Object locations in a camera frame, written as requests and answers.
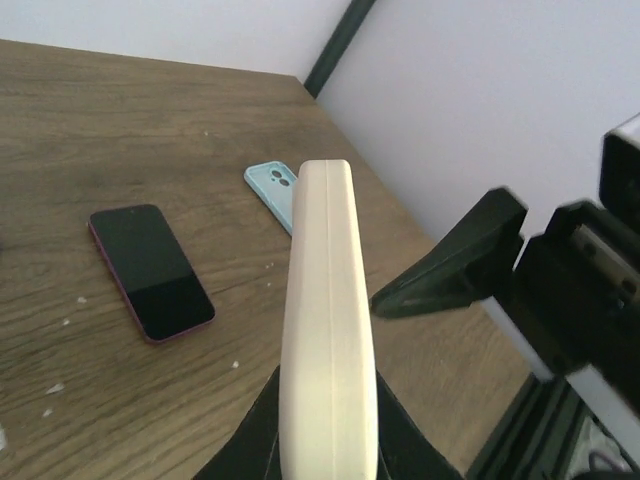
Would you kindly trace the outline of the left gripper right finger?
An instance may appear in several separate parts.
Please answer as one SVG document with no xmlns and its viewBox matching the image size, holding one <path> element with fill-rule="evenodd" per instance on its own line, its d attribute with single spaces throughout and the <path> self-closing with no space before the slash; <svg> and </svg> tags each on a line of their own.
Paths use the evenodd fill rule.
<svg viewBox="0 0 640 480">
<path fill-rule="evenodd" d="M 382 375 L 378 398 L 377 480 L 462 480 L 463 476 L 425 438 Z"/>
</svg>

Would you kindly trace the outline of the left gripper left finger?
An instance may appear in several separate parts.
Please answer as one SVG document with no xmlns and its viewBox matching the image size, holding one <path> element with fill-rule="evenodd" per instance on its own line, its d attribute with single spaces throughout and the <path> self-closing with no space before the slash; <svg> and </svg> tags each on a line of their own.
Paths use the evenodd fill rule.
<svg viewBox="0 0 640 480">
<path fill-rule="evenodd" d="M 277 366 L 225 445 L 195 474 L 196 480 L 280 480 Z"/>
</svg>

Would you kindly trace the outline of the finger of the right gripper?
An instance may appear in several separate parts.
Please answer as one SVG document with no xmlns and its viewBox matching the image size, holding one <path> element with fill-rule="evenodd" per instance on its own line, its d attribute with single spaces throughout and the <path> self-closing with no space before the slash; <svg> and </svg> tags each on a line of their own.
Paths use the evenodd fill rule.
<svg viewBox="0 0 640 480">
<path fill-rule="evenodd" d="M 427 255 L 372 296 L 371 312 L 401 319 L 491 297 L 519 256 L 526 214 L 509 189 L 488 191 Z"/>
</svg>

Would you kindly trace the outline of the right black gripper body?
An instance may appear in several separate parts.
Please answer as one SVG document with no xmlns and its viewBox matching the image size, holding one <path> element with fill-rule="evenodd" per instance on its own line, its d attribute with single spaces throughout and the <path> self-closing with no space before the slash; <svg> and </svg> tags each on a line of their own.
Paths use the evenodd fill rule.
<svg viewBox="0 0 640 480">
<path fill-rule="evenodd" d="M 559 206 L 530 238 L 516 290 L 543 360 L 566 375 L 591 365 L 626 400 L 639 397 L 639 118 L 602 141 L 599 200 Z"/>
</svg>

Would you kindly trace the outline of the beige phone case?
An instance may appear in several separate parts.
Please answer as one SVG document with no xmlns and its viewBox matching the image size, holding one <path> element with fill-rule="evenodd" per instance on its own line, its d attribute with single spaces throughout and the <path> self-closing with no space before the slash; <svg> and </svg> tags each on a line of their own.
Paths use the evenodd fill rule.
<svg viewBox="0 0 640 480">
<path fill-rule="evenodd" d="M 373 479 L 378 405 L 350 165 L 309 160 L 294 188 L 279 380 L 285 479 Z"/>
</svg>

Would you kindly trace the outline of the magenta phone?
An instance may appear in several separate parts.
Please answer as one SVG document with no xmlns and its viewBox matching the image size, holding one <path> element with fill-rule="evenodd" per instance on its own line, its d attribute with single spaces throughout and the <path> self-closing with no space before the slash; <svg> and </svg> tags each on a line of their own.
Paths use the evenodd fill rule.
<svg viewBox="0 0 640 480">
<path fill-rule="evenodd" d="M 88 228 L 148 341 L 165 342 L 215 318 L 212 301 L 157 206 L 98 211 Z"/>
</svg>

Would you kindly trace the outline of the light blue phone case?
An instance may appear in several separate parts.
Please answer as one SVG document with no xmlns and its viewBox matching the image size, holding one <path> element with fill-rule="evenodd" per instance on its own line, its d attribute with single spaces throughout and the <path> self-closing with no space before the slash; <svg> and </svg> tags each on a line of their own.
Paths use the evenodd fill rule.
<svg viewBox="0 0 640 480">
<path fill-rule="evenodd" d="M 247 167 L 243 177 L 284 230 L 291 234 L 293 191 L 297 180 L 293 171 L 280 161 L 270 161 Z"/>
</svg>

